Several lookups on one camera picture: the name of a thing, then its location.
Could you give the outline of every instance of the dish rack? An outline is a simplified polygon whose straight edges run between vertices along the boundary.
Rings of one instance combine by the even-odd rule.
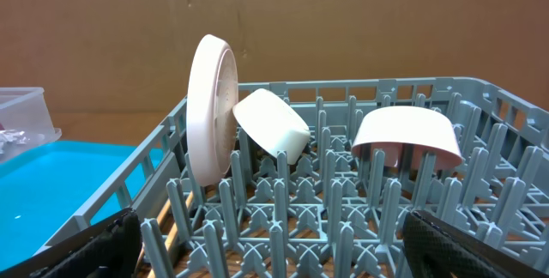
[[[158,277],[188,277],[203,269],[213,277],[411,277],[401,229],[407,212],[424,209],[549,272],[547,111],[466,77],[239,85],[242,94],[259,88],[279,95],[311,128],[296,166],[287,165],[283,152],[265,154],[238,129],[229,174],[204,190],[187,163],[183,99],[96,192],[100,197],[92,196],[71,217],[75,230],[88,226],[116,195],[121,207],[132,206],[150,218],[142,223],[144,262]],[[311,100],[293,98],[303,93]],[[334,93],[340,96],[329,99]],[[352,157],[362,118],[386,106],[426,107],[446,115],[463,163],[433,172],[436,156],[424,153],[416,172],[383,167],[382,151],[371,160]],[[151,169],[147,150],[158,141],[164,158]],[[409,155],[406,147],[402,154]],[[125,177],[139,165],[150,177],[138,196],[154,200],[154,206],[124,193]],[[162,208],[166,195],[170,205]],[[176,226],[170,243],[154,218],[166,212]],[[66,237],[67,230],[55,236]],[[175,270],[181,249],[188,258]],[[241,262],[227,265],[227,254]]]

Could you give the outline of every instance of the clear plastic container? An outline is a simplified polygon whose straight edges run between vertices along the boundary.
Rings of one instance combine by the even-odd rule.
[[[43,88],[0,88],[0,163],[60,136]]]

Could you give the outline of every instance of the cardboard wall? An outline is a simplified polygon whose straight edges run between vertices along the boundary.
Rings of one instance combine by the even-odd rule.
[[[200,38],[241,82],[474,76],[549,109],[547,0],[0,0],[0,86],[52,112],[163,112]]]

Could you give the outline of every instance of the white bowl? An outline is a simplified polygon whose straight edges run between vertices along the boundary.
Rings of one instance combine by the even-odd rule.
[[[416,106],[389,106],[369,112],[360,125],[352,152],[371,144],[385,152],[385,166],[398,167],[402,144],[413,144],[412,168],[418,169],[425,151],[437,155],[435,171],[462,163],[452,123],[441,113]]]
[[[232,108],[234,117],[259,146],[276,157],[285,150],[294,164],[311,133],[305,121],[276,94],[257,89]]]

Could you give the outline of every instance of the brown cardboard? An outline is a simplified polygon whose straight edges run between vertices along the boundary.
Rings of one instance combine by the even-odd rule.
[[[239,80],[474,76],[549,109],[547,0],[0,0],[0,86],[54,112],[167,112],[205,33]]]

